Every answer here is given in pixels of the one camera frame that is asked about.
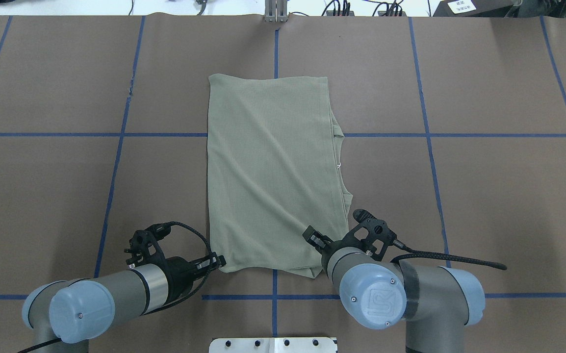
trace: white tag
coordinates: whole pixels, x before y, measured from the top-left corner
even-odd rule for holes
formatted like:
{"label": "white tag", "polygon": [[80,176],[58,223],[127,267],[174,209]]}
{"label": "white tag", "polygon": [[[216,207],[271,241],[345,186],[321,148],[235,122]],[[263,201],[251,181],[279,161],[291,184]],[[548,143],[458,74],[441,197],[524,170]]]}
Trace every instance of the white tag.
{"label": "white tag", "polygon": [[473,2],[471,2],[471,0],[458,0],[449,2],[448,5],[454,14],[467,13],[468,11],[474,11],[477,9],[477,7],[473,5]]}

